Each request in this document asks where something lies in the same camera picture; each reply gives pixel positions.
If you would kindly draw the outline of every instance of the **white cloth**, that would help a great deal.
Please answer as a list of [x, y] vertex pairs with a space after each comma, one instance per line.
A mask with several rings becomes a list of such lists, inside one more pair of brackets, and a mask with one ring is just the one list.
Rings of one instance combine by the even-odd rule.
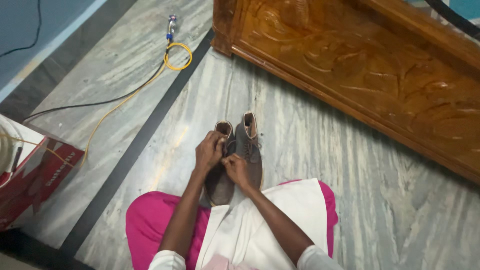
[[[326, 206], [316, 178], [278, 185], [263, 193], [315, 243], [301, 255], [299, 270], [316, 270], [319, 266], [323, 270], [341, 269], [325, 253]], [[195, 270], [201, 270], [215, 254], [228, 258], [233, 265], [244, 262], [260, 270], [296, 269], [250, 199], [229, 214], [228, 209], [228, 205], [212, 208]], [[149, 270], [185, 269], [178, 254], [162, 252], [154, 257]]]

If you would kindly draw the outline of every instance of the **white sleeve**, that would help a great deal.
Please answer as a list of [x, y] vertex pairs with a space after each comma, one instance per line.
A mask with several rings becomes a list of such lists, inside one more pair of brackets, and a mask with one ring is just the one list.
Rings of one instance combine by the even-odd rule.
[[342, 270], [336, 261], [321, 248], [311, 245], [302, 253], [297, 263], [298, 270]]
[[175, 251], [162, 250], [155, 254], [148, 270], [185, 270], [185, 259]]

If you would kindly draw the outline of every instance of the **wooden furniture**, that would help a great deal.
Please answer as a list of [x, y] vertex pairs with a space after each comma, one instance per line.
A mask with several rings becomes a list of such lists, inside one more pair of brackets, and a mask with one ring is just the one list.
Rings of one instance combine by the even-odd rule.
[[480, 49], [401, 0], [215, 0], [235, 53], [480, 184]]

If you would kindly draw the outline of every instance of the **marble floor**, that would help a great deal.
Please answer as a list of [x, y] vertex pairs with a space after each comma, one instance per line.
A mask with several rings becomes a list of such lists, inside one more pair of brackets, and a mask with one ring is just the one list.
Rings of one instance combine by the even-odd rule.
[[[195, 49], [211, 25], [211, 1], [138, 0], [37, 110], [130, 91], [158, 64], [164, 31], [154, 26], [174, 9], [191, 16], [177, 40]], [[173, 54], [172, 62], [183, 57]], [[62, 244], [177, 74], [166, 70], [104, 121], [86, 165], [62, 183], [26, 232], [53, 247]], [[113, 106], [65, 110], [31, 124], [85, 147]], [[313, 177], [332, 188], [339, 216], [334, 259], [344, 269], [480, 269], [478, 188], [253, 64], [212, 49], [75, 257], [97, 270], [132, 269], [128, 206], [149, 191], [181, 195], [198, 143], [217, 121], [236, 125], [247, 110], [258, 122], [263, 189]], [[232, 205], [242, 199], [236, 190]]]

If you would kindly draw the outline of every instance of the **brown suede boot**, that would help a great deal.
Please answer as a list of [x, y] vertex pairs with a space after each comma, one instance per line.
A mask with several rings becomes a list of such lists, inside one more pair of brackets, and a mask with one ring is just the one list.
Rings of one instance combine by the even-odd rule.
[[[227, 135], [227, 141], [223, 149], [223, 157], [235, 153], [235, 137], [233, 135], [232, 124], [227, 121], [217, 122], [215, 131]], [[208, 202], [212, 206], [229, 204], [233, 197], [234, 185], [228, 177], [225, 167], [219, 162], [211, 169], [205, 179], [205, 194]]]
[[247, 161], [250, 181], [259, 190], [263, 184], [262, 156], [258, 143], [257, 122], [253, 112], [244, 113], [242, 122], [235, 129], [236, 153]]

